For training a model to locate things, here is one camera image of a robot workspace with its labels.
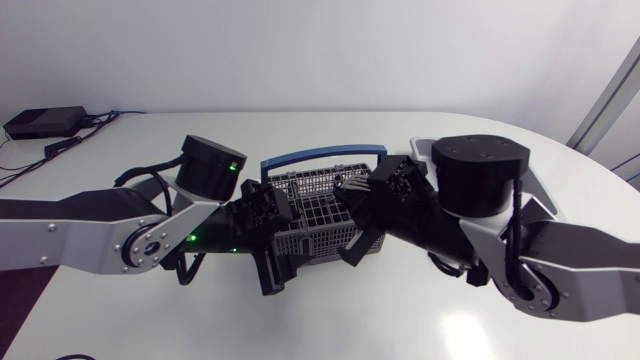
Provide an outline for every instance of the black box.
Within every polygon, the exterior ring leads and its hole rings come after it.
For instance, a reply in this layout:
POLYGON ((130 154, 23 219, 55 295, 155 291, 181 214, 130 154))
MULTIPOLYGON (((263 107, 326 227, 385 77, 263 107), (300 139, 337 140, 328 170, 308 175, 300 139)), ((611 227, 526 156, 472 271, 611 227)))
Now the black box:
POLYGON ((69 137, 80 130, 85 116, 82 106, 30 109, 4 124, 4 130, 16 140, 69 137))

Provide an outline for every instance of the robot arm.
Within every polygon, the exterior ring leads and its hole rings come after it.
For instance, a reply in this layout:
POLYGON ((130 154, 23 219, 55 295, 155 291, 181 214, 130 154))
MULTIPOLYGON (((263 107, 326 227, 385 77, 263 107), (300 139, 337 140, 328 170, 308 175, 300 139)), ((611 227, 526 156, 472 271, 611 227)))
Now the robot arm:
MULTIPOLYGON (((273 251, 272 235, 293 219, 286 195, 247 181, 242 197, 226 203, 244 156, 194 136, 183 151, 172 163, 181 166, 175 178, 157 176, 158 165, 127 172, 119 183, 153 175, 130 188, 57 202, 0 200, 0 271, 66 265, 130 275, 161 265, 187 284, 205 253, 251 253, 263 294, 282 291, 310 260, 273 251), (166 187, 176 193, 171 212, 151 202, 166 187), (198 254, 191 269, 185 253, 198 254)), ((427 180, 425 163, 387 156, 371 175, 334 190, 362 230, 340 250, 343 260, 357 265, 388 233, 428 250, 441 266, 465 271, 471 285, 492 279, 532 316, 590 321, 640 314, 640 245, 559 222, 537 196, 523 193, 528 149, 467 136, 439 140, 433 155, 438 184, 427 180)))
POLYGON ((334 190, 363 230, 341 249, 345 261, 357 265, 386 232, 459 264, 471 285, 492 279, 532 316, 640 314, 640 244, 559 222, 535 196, 521 193, 528 149, 474 135, 441 139, 432 155, 438 192, 426 164, 408 156, 388 156, 368 177, 334 190))

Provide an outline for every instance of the white wall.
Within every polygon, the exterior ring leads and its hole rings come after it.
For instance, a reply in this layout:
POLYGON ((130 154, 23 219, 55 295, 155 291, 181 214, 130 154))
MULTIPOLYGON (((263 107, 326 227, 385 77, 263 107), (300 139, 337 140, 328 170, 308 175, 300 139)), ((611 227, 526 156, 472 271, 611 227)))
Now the white wall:
POLYGON ((637 0, 0 2, 0 119, 438 110, 566 141, 640 35, 637 0))

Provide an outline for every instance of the blue handle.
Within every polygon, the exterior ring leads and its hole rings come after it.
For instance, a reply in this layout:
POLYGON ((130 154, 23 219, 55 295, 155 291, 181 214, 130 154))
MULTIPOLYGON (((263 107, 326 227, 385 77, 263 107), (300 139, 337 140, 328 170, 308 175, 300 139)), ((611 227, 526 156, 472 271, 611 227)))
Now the blue handle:
POLYGON ((268 181, 268 172, 281 166, 295 164, 301 161, 318 159, 337 155, 378 155, 378 164, 387 155, 387 148, 382 145, 337 145, 317 149, 309 149, 291 154, 276 156, 260 163, 260 174, 263 184, 268 181))

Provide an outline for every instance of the wire mesh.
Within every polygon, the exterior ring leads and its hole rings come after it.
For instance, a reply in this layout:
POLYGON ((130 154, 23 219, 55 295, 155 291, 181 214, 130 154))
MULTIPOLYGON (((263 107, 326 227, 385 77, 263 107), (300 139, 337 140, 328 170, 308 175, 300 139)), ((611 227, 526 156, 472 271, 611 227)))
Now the wire mesh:
MULTIPOLYGON (((284 191, 295 209, 295 219, 275 234, 276 253, 311 255, 309 264, 340 259, 338 248, 346 246, 358 229, 332 192, 351 176, 368 174, 366 164, 355 164, 269 177, 269 183, 284 191)), ((384 235, 369 253, 380 251, 383 241, 384 235)))

